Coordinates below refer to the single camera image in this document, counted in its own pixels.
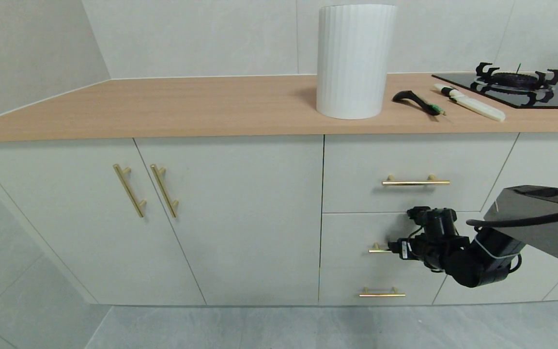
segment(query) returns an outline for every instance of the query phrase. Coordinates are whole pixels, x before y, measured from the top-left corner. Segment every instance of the white tiled wall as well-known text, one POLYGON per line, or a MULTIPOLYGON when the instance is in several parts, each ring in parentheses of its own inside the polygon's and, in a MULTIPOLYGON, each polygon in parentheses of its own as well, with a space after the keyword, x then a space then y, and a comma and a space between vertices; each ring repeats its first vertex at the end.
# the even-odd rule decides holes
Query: white tiled wall
POLYGON ((86 303, 0 203, 0 348, 83 348, 108 306, 86 303))
POLYGON ((112 78, 296 74, 294 0, 83 0, 112 78))
POLYGON ((80 0, 0 0, 0 113, 106 79, 80 0))
POLYGON ((391 73, 468 71, 494 60, 513 5, 513 0, 298 0, 299 73, 316 73, 320 7, 368 2, 398 6, 391 73))
POLYGON ((496 65, 503 69, 558 69, 558 1, 515 0, 496 65))
POLYGON ((551 0, 83 2, 113 78, 314 74, 320 7, 362 3, 399 7, 389 72, 558 66, 551 0))

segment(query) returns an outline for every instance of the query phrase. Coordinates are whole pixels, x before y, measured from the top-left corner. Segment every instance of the gold bar handle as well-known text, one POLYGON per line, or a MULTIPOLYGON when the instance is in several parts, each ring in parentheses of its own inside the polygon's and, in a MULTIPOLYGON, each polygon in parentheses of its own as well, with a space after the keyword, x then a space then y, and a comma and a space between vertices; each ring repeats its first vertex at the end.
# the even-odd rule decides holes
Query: gold bar handle
POLYGON ((382 249, 380 248, 380 246, 378 245, 378 242, 374 243, 374 247, 370 248, 368 250, 368 252, 370 252, 371 254, 391 254, 391 250, 386 248, 386 249, 382 249))
POLYGON ((391 288, 392 293, 370 293, 367 287, 363 288, 363 293, 359 293, 361 298, 386 298, 386 297, 405 297, 405 293, 398 293, 397 288, 391 288))
POLYGON ((165 174, 165 168, 161 167, 158 168, 158 166, 152 164, 150 165, 150 168, 152 169, 152 172, 155 174, 155 178, 157 183, 159 184, 159 188, 161 188, 161 193, 163 195, 163 199, 165 199, 165 202, 168 204, 169 206, 169 212, 171 212, 171 216, 173 218, 177 218, 177 214, 175 213, 176 208, 178 207, 178 201, 177 200, 171 200, 171 198, 169 197, 169 193, 167 192, 167 189, 165 188, 165 183, 163 181, 163 176, 165 174))
POLYGON ((124 175, 130 173, 130 167, 124 168, 124 170, 122 170, 120 165, 115 164, 113 168, 115 169, 115 173, 118 174, 118 178, 120 179, 120 182, 122 182, 122 186, 124 186, 124 190, 126 190, 126 194, 128 194, 130 201, 132 201, 133 206, 135 206, 137 214, 139 215, 139 217, 143 218, 143 207, 146 205, 146 201, 137 201, 135 193, 133 193, 130 186, 128 185, 128 182, 126 181, 126 178, 124 178, 124 175))
POLYGON ((395 177, 390 174, 386 181, 383 181, 383 186, 448 186, 451 181, 436 178, 431 174, 425 181, 396 181, 395 177))

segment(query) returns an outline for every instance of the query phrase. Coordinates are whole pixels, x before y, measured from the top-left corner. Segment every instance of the black handle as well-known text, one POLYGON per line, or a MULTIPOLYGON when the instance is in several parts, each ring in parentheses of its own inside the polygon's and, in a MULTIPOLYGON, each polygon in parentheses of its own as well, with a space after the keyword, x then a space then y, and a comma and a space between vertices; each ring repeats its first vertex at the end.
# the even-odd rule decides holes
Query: black handle
POLYGON ((410 99, 410 101, 414 101, 421 107, 421 109, 423 109, 423 111, 429 113, 429 115, 440 115, 440 113, 436 109, 430 106, 430 104, 424 102, 421 98, 419 98, 418 95, 416 95, 414 92, 410 90, 399 91, 393 97, 394 102, 399 102, 403 99, 410 99))

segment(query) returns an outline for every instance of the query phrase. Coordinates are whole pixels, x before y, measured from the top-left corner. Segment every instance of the knife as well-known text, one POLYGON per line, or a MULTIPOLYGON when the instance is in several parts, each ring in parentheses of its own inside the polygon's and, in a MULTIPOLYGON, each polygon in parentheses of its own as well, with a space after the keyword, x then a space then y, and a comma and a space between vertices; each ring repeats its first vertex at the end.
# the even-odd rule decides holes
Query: knife
POLYGON ((449 97, 449 99, 458 103, 464 108, 472 110, 480 115, 483 115, 495 121, 505 120, 504 112, 498 110, 497 108, 489 106, 488 104, 480 102, 476 99, 470 98, 467 95, 458 91, 458 89, 443 84, 434 84, 434 87, 438 89, 440 93, 446 95, 447 97, 449 97))

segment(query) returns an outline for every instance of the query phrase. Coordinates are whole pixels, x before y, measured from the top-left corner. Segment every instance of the white label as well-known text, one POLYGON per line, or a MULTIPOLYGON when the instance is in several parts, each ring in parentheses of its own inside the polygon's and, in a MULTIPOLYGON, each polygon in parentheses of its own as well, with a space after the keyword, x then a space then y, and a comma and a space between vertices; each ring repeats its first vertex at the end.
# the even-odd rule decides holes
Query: white label
POLYGON ((402 241, 402 258, 406 259, 408 258, 408 250, 407 250, 407 245, 406 245, 406 241, 402 241))

